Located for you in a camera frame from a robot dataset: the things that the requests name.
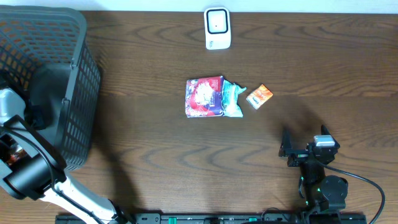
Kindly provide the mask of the teal white snack packet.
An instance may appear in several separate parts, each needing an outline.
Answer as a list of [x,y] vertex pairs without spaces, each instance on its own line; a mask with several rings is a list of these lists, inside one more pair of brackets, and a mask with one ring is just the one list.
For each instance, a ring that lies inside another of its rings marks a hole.
[[222,93],[222,108],[224,116],[231,118],[242,118],[243,112],[238,105],[238,97],[240,94],[246,91],[246,88],[242,88],[235,83],[230,83],[224,80],[223,93]]

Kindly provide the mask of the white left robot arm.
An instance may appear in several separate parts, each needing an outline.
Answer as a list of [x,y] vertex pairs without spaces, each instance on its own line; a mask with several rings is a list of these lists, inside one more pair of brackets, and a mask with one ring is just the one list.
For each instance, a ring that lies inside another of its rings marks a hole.
[[25,108],[12,88],[1,89],[1,188],[19,200],[56,204],[85,223],[135,223],[70,175],[57,150],[24,121]]

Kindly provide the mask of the small orange carton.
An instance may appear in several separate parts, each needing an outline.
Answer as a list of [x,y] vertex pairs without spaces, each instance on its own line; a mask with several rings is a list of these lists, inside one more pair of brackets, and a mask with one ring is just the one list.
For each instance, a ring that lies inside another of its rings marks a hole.
[[254,109],[258,110],[272,97],[273,93],[264,84],[261,84],[258,88],[248,94],[246,100]]

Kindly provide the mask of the red blue noodle packet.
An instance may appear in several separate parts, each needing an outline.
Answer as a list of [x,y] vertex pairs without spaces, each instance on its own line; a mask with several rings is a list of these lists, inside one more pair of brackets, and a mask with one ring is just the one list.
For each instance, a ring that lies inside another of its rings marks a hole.
[[221,105],[224,77],[187,80],[185,114],[188,118],[223,116]]

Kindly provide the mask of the red Top chocolate bar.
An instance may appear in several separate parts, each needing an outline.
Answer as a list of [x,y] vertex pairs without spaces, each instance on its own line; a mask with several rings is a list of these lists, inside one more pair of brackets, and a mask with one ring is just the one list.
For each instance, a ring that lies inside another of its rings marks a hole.
[[6,153],[4,157],[4,162],[8,166],[11,166],[14,163],[16,163],[18,160],[25,157],[26,155],[27,155],[26,151],[22,147],[17,146],[15,148],[11,148],[11,150]]

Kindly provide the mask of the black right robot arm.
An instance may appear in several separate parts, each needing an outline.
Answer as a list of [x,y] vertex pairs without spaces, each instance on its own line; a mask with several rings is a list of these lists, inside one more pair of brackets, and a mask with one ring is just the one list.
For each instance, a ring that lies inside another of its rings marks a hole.
[[289,167],[300,168],[298,193],[316,212],[335,212],[346,207],[347,180],[325,174],[326,165],[335,159],[339,148],[326,126],[321,126],[321,134],[314,136],[305,149],[294,149],[289,131],[283,130],[279,157],[286,157]]

